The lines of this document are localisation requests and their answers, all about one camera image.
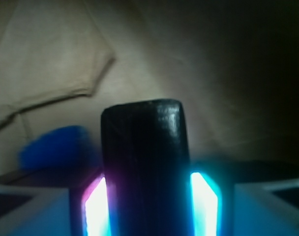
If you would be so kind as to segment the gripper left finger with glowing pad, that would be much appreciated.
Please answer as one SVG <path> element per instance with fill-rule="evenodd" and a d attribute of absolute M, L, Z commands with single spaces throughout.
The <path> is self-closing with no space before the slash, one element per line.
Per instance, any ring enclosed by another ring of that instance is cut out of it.
<path fill-rule="evenodd" d="M 108 236 L 101 172 L 12 172 L 0 176 L 0 236 Z"/>

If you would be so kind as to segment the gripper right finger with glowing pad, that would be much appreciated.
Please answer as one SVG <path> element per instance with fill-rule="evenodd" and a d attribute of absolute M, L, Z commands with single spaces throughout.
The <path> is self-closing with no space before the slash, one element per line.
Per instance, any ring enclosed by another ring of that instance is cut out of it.
<path fill-rule="evenodd" d="M 201 161 L 190 174 L 197 236 L 299 236 L 299 167 Z"/>

